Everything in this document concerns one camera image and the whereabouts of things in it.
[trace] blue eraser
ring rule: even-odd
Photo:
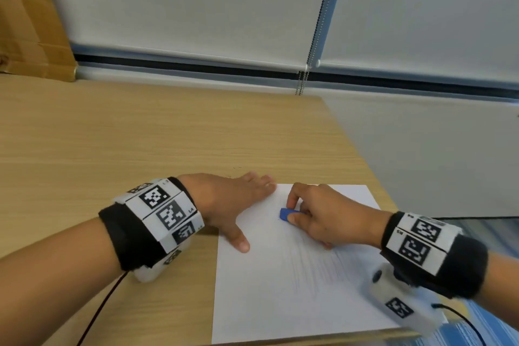
[[[296,211],[294,209],[289,209],[289,208],[282,208],[281,211],[279,211],[279,218],[284,221],[289,221],[288,216],[292,212],[299,212],[299,211]]]

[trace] table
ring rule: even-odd
[[[0,75],[0,137],[0,256],[96,216],[129,187],[189,172],[255,170],[279,183],[367,185],[381,208],[396,210],[318,97]],[[204,229],[154,282],[128,276],[84,344],[210,344],[216,264],[217,233]],[[75,345],[106,292],[46,345]]]

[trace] person's left hand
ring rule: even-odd
[[[219,228],[231,245],[247,253],[250,244],[236,225],[236,218],[252,204],[267,198],[276,190],[274,179],[270,175],[259,177],[254,171],[239,178],[185,174],[178,179],[189,191],[205,224]]]

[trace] cardboard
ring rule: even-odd
[[[0,0],[0,72],[71,82],[76,67],[52,0]]]

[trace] sheet of paper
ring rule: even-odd
[[[332,185],[366,205],[378,205],[365,185]],[[378,310],[364,288],[384,261],[369,246],[326,251],[279,219],[291,185],[237,219],[251,250],[242,254],[220,236],[212,343],[245,342],[399,325]]]

